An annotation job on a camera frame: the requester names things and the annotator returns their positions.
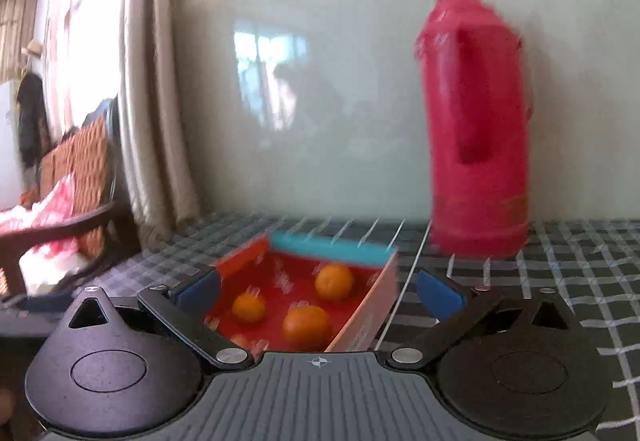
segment table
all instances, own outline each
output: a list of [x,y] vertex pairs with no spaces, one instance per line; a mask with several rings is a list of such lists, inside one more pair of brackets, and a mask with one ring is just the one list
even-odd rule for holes
[[152,283],[173,286],[265,231],[288,231],[385,244],[398,250],[400,298],[374,346],[389,351],[436,321],[415,293],[415,273],[434,269],[463,285],[500,287],[507,297],[553,288],[564,298],[610,366],[613,394],[598,427],[605,440],[640,439],[640,221],[532,223],[513,259],[469,261],[440,255],[428,222],[281,218],[221,212],[95,279],[110,296]]

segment hanging clothes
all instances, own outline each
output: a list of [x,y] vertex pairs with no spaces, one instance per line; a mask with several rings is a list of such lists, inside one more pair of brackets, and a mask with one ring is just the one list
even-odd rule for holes
[[18,118],[18,145],[25,168],[40,163],[41,158],[51,150],[51,138],[47,112],[42,93],[42,79],[34,72],[27,72],[18,89],[20,105]]

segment refrigerator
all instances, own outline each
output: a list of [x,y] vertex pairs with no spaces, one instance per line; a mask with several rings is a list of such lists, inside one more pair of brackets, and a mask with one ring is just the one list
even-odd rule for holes
[[0,85],[0,210],[20,204],[24,191],[18,149],[18,85],[16,80]]

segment thermos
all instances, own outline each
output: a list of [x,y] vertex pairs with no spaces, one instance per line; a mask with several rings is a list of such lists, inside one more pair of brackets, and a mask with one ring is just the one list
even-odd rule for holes
[[431,148],[430,241],[509,257],[527,239],[520,37],[481,0],[436,0],[417,41]]

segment metal screw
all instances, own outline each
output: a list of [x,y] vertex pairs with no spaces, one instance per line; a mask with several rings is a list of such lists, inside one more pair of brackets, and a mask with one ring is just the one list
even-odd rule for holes
[[240,363],[241,361],[245,361],[248,356],[244,349],[227,347],[226,349],[218,351],[216,359],[221,363]]
[[391,353],[391,357],[398,363],[418,363],[422,360],[422,353],[412,347],[401,347]]

